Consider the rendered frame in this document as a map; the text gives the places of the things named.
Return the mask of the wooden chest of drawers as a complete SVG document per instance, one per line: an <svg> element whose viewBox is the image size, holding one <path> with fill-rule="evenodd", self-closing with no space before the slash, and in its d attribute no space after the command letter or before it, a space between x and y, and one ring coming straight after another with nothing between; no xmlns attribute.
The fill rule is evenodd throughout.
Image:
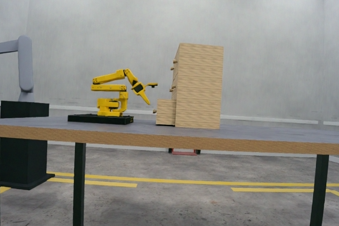
<svg viewBox="0 0 339 226"><path fill-rule="evenodd" d="M219 129L223 46L179 44L175 127Z"/></svg>

